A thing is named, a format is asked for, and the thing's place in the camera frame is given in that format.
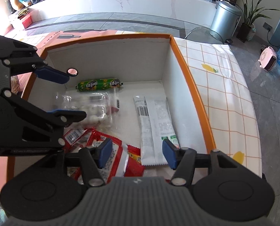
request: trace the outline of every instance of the power cord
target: power cord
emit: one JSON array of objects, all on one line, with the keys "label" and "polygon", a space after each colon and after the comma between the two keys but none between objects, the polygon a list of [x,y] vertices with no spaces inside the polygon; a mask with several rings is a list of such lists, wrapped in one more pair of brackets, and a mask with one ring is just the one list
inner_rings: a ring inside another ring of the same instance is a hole
[{"label": "power cord", "polygon": [[271,46],[273,46],[273,47],[280,47],[280,45],[279,45],[279,46],[274,46],[274,45],[272,45],[272,44],[269,42],[269,32],[270,32],[270,30],[268,30],[268,34],[267,34],[268,43],[269,43]]}]

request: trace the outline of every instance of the barcode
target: barcode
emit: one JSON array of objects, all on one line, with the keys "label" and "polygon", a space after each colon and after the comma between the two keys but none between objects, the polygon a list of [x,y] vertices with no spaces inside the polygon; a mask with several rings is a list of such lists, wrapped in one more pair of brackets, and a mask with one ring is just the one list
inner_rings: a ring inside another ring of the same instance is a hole
[{"label": "barcode", "polygon": [[148,111],[147,111],[147,106],[138,106],[138,116],[143,115],[143,116],[148,116]]},{"label": "barcode", "polygon": [[68,135],[65,136],[65,139],[70,145],[72,145],[80,136],[84,133],[84,129],[72,130]]}]

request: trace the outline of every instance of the yellow lemon print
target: yellow lemon print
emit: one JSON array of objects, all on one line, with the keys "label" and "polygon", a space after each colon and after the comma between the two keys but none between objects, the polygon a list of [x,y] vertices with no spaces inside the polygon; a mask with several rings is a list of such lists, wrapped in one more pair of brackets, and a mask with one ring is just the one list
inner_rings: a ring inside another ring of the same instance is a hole
[{"label": "yellow lemon print", "polygon": [[233,160],[237,161],[239,164],[242,165],[242,163],[244,162],[244,156],[245,156],[244,153],[238,151],[234,154]]},{"label": "yellow lemon print", "polygon": [[218,70],[216,70],[215,68],[212,68],[211,66],[207,65],[207,64],[202,64],[202,67],[205,69],[205,70],[208,70],[210,72],[214,72],[214,73],[218,73]]}]

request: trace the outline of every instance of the silver trash can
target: silver trash can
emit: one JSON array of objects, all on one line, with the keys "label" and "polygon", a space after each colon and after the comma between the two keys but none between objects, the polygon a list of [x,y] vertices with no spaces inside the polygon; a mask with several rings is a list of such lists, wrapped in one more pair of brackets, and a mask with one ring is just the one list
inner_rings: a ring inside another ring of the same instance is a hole
[{"label": "silver trash can", "polygon": [[242,11],[239,8],[228,2],[220,1],[216,5],[216,13],[210,29],[220,34],[223,41],[231,39],[241,15]]}]

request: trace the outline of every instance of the dark floor border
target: dark floor border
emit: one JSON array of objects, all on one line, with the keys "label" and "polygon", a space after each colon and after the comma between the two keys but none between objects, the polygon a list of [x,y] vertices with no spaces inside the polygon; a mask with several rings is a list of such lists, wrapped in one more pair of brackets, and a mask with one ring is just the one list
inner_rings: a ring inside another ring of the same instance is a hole
[{"label": "dark floor border", "polygon": [[52,25],[63,25],[63,24],[71,24],[71,23],[87,23],[87,22],[123,22],[123,23],[143,24],[143,25],[155,25],[155,26],[160,26],[160,27],[165,27],[165,28],[178,30],[180,38],[185,38],[186,37],[185,28],[180,28],[180,27],[176,27],[176,26],[173,26],[173,25],[158,24],[158,23],[154,23],[154,22],[137,21],[137,20],[125,20],[125,19],[84,19],[84,20],[63,21],[63,22],[58,22],[58,23],[39,25],[39,26],[31,27],[31,28],[26,28],[25,31],[32,30],[32,29],[43,28],[43,27],[52,26]]}]

